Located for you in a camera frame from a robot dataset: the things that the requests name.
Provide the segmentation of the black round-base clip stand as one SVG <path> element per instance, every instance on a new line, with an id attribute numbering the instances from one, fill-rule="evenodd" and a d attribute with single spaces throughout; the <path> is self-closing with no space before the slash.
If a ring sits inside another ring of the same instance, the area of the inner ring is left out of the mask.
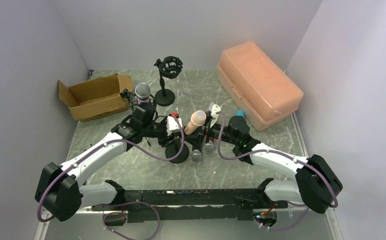
<path id="1" fill-rule="evenodd" d="M 165 148 L 165 156 L 171 163 L 180 164 L 191 157 L 192 149 L 192 136 L 187 136 L 184 139 L 184 143 L 181 142 L 181 138 L 177 139 L 174 143 Z"/>

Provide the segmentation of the black tripod shock-mount stand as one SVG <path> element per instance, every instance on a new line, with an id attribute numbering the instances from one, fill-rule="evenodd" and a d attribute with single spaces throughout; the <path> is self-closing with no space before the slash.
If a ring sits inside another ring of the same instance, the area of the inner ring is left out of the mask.
<path id="1" fill-rule="evenodd" d="M 124 138 L 138 144 L 143 138 L 142 131 L 150 128 L 157 119 L 156 103 L 154 100 L 138 103 L 137 96 L 133 92 L 129 92 L 128 89 L 124 89 L 120 95 L 123 99 L 128 100 L 132 111 L 131 115 L 120 123 L 121 128 L 126 129 L 127 133 L 130 132 L 130 136 Z"/>

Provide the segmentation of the brown cardboard box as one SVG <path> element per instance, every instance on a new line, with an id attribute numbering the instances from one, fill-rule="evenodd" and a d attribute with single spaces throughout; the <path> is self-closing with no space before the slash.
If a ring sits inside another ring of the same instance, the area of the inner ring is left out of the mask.
<path id="1" fill-rule="evenodd" d="M 123 90 L 133 91 L 129 75 L 111 74 L 67 87 L 58 80 L 59 99 L 69 108 L 74 120 L 87 122 L 128 110 Z"/>

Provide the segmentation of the purple glitter microphone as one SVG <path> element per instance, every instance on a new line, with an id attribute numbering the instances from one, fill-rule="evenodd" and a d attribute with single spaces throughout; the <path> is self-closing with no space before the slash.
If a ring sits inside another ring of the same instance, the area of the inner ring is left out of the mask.
<path id="1" fill-rule="evenodd" d="M 134 89 L 137 103 L 142 104 L 142 103 L 150 103 L 150 94 L 151 94 L 151 89 L 149 84 L 145 82 L 139 83 L 135 89 Z"/>

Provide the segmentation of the pink peach microphone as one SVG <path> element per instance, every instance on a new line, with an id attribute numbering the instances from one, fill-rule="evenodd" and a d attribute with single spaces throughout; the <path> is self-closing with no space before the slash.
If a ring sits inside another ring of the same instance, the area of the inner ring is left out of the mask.
<path id="1" fill-rule="evenodd" d="M 204 111 L 198 110 L 191 115 L 189 123 L 184 128 L 186 135 L 191 135 L 198 128 L 205 124 L 207 115 Z"/>

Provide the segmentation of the red glitter microphone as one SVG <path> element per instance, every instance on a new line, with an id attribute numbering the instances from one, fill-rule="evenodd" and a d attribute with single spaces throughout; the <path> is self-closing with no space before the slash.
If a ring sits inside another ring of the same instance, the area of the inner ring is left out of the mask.
<path id="1" fill-rule="evenodd" d="M 203 142 L 202 149 L 206 153 L 212 153 L 215 150 L 214 141 L 212 138 Z"/>

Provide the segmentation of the blue microphone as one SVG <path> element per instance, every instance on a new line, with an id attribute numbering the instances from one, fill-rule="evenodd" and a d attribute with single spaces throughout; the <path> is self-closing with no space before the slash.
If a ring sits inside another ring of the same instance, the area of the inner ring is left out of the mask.
<path id="1" fill-rule="evenodd" d="M 245 118 L 245 112 L 243 110 L 237 110 L 235 116 L 240 116 Z"/>

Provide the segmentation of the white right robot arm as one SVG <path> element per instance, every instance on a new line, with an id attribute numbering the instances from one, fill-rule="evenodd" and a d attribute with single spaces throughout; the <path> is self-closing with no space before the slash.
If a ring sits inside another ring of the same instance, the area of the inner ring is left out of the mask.
<path id="1" fill-rule="evenodd" d="M 289 181 L 266 179 L 263 182 L 264 197 L 272 202 L 302 203 L 320 214 L 339 205 L 337 197 L 343 185 L 322 156 L 297 156 L 260 142 L 250 135 L 250 127 L 243 116 L 235 115 L 225 125 L 215 123 L 213 117 L 198 111 L 191 116 L 184 131 L 215 138 L 217 150 L 221 142 L 233 144 L 233 160 L 267 167 L 290 178 Z"/>

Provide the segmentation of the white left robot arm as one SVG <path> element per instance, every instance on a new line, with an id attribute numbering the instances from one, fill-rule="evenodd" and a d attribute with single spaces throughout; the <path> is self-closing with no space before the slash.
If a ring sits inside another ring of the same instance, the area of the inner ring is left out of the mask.
<path id="1" fill-rule="evenodd" d="M 185 140 L 182 120 L 177 113 L 156 122 L 154 116 L 148 116 L 155 112 L 154 105 L 142 103 L 133 114 L 114 126 L 102 140 L 85 152 L 62 164 L 47 164 L 41 172 L 34 196 L 38 202 L 37 219 L 48 222 L 56 218 L 62 222 L 84 207 L 124 203 L 125 189 L 115 181 L 106 180 L 94 185 L 84 183 L 108 162 L 131 148 L 137 148 L 151 158 L 165 162 L 179 157 L 184 150 L 183 146 L 172 157 L 159 157 L 139 145 L 143 138 L 156 138 L 164 143 L 176 134 L 180 134 L 182 142 Z"/>

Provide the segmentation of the black glitter microphone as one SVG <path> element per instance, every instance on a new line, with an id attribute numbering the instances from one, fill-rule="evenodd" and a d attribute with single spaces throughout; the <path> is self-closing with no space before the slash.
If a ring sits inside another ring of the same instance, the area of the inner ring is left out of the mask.
<path id="1" fill-rule="evenodd" d="M 191 152 L 191 158 L 192 158 L 193 162 L 199 163 L 202 161 L 202 153 L 198 149 L 194 149 Z"/>

